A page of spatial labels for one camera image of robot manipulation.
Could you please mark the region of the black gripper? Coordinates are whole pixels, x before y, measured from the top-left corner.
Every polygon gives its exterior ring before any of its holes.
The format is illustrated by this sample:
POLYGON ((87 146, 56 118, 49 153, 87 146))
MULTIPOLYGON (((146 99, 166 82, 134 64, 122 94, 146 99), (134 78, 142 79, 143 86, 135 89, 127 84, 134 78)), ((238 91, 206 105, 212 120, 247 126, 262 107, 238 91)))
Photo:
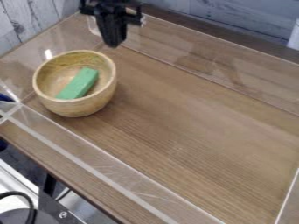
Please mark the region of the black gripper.
POLYGON ((79 12, 95 17, 102 38, 110 47, 119 46, 126 41, 127 24, 142 25, 144 19, 138 0, 79 0, 79 12))

